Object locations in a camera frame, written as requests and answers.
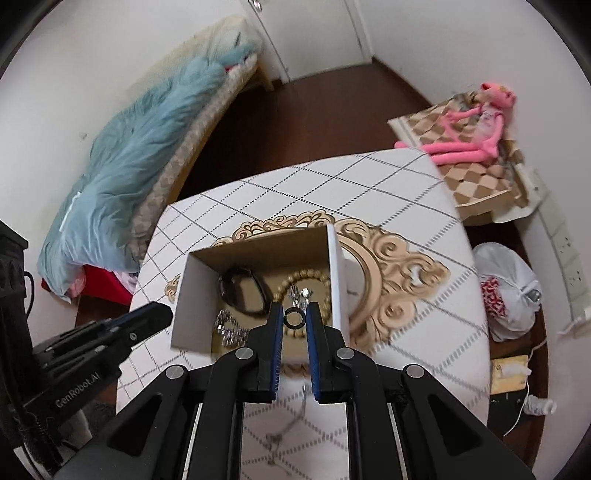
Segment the black wristband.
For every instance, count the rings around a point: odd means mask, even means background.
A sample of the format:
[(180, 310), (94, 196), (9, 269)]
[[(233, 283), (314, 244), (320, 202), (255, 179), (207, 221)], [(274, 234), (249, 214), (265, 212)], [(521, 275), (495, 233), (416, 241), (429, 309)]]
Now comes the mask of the black wristband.
[(231, 266), (218, 277), (221, 300), (236, 312), (253, 318), (266, 318), (273, 295), (263, 278), (249, 268)]

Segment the yellow tissue box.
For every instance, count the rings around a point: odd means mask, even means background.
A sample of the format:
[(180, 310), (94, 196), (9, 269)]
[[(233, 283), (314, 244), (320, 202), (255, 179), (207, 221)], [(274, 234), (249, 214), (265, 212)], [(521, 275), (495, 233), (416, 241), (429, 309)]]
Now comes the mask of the yellow tissue box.
[(526, 388), (532, 371), (529, 357), (519, 355), (494, 359), (491, 364), (491, 395), (521, 391)]

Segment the teal blue duvet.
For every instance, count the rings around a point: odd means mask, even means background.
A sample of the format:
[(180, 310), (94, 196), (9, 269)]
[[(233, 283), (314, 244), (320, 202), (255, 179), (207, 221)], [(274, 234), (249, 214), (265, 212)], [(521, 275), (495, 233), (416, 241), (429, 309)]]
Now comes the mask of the teal blue duvet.
[(190, 124), (249, 56), (193, 58), (146, 89), (95, 138), (85, 172), (73, 185), (43, 242), (37, 267), (49, 290), (70, 301), (87, 265), (136, 273), (143, 259), (133, 218)]

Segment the white cardboard box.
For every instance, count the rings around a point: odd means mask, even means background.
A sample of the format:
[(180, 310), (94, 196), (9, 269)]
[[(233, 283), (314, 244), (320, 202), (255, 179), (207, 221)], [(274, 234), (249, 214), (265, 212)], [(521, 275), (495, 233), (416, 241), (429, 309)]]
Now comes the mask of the white cardboard box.
[(214, 358), (228, 352), (215, 326), (226, 311), (243, 329), (266, 323), (270, 304), (294, 305), (287, 290), (311, 291), (325, 324), (349, 342), (345, 260), (332, 225), (257, 234), (190, 252), (175, 298), (170, 346)]

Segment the patterned white tablecloth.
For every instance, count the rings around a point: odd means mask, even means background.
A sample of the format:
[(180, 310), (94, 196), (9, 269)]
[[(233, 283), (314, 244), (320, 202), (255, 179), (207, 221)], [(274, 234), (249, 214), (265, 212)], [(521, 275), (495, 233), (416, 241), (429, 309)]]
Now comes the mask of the patterned white tablecloth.
[(450, 193), (415, 150), (318, 160), (259, 174), (167, 206), (132, 304), (157, 301), (171, 326), (123, 363), (126, 407), (166, 368), (222, 353), (218, 278), (245, 266), (273, 291), (294, 280), (384, 366), (422, 367), (478, 421), (489, 406), (489, 338), (472, 250)]

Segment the white plastic bag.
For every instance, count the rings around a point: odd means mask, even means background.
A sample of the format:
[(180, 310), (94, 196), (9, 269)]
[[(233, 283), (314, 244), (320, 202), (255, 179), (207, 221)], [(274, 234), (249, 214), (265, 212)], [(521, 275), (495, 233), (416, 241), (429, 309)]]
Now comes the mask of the white plastic bag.
[(473, 249), (489, 330), (495, 342), (517, 340), (534, 326), (542, 289), (530, 266), (512, 249), (487, 242)]

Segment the white power strip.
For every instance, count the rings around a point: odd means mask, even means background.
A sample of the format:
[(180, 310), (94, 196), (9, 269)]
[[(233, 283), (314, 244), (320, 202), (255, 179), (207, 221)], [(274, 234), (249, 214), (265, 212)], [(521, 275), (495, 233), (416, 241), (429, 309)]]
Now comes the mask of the white power strip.
[(533, 170), (531, 178), (540, 197), (537, 211), (552, 243), (570, 304), (571, 320), (560, 331), (560, 335), (565, 336), (590, 322), (590, 287), (574, 237), (568, 229), (566, 217), (555, 195), (537, 169)]

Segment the bed with red sheet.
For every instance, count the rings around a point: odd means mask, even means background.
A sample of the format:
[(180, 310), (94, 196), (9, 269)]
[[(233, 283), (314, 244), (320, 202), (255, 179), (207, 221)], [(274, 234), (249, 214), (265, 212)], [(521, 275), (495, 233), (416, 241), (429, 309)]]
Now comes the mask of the bed with red sheet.
[(37, 268), (65, 302), (85, 267), (136, 274), (160, 215), (205, 137), (256, 72), (263, 40), (228, 16), (162, 57), (128, 91), (95, 137), (87, 167), (61, 204)]

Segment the checkered brown side cushion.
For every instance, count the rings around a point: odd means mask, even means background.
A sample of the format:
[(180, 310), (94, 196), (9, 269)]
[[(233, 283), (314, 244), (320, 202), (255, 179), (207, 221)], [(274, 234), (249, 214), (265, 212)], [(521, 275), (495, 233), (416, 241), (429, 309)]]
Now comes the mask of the checkered brown side cushion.
[(396, 148), (430, 156), (462, 220), (503, 223), (529, 215), (535, 199), (522, 151), (509, 137), (515, 103), (512, 90), (485, 82), (388, 125)]

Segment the pink panther plush toy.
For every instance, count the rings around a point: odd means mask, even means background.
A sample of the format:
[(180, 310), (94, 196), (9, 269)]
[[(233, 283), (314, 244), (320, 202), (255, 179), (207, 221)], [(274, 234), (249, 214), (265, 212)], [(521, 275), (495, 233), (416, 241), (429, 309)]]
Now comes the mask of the pink panther plush toy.
[(476, 91), (388, 121), (396, 148), (417, 148), (438, 166), (491, 163), (499, 157), (506, 120), (517, 96), (510, 88), (484, 82)]

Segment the white door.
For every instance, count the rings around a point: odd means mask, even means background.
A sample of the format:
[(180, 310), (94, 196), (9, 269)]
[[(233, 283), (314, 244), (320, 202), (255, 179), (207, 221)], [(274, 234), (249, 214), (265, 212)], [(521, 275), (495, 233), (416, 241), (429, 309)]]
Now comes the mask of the white door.
[(284, 82), (370, 61), (354, 1), (244, 1), (242, 6), (263, 34)]

